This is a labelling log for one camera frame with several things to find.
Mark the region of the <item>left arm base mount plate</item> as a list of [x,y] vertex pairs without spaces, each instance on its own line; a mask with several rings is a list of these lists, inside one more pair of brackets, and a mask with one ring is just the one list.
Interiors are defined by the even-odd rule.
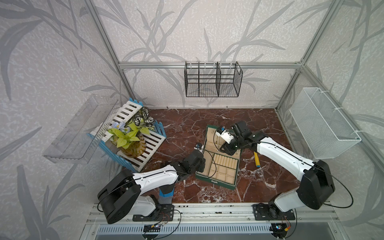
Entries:
[[171,222],[175,206],[160,204],[154,195],[140,196],[132,208],[134,222]]

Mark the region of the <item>green jewelry box beige lining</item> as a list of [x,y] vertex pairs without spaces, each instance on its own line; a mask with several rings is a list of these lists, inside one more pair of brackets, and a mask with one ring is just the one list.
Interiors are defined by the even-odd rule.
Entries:
[[232,156],[218,151],[225,141],[215,134],[216,126],[208,125],[203,155],[206,160],[205,168],[196,172],[196,178],[220,187],[234,190],[237,184],[241,150]]

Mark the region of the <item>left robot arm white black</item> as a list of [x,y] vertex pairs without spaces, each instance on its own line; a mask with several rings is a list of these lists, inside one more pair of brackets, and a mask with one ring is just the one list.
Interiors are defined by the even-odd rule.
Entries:
[[161,204],[156,198],[144,197],[143,194],[157,188],[161,189],[161,193],[170,194],[176,183],[196,171],[204,170],[205,162],[203,153],[193,150],[182,161],[170,162],[157,170],[144,173],[123,170],[98,193],[98,206],[110,225],[129,214],[143,217],[152,216],[153,213],[157,215]]

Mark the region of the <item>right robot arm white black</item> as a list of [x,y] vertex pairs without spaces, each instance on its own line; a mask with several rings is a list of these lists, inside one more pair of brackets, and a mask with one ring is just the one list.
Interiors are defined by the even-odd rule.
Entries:
[[304,158],[264,132],[252,132],[244,121],[235,123],[231,128],[220,127],[215,131],[216,136],[224,140],[218,148],[220,152],[232,156],[238,150],[249,149],[279,164],[300,182],[296,189],[279,194],[268,203],[267,211],[272,218],[301,207],[318,210],[335,192],[337,178],[331,174],[326,162]]

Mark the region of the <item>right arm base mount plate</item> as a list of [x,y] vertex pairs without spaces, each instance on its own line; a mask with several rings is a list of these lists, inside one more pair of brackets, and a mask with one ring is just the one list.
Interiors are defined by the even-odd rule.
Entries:
[[296,219],[293,210],[282,212],[273,204],[254,204],[252,210],[256,221],[293,221]]

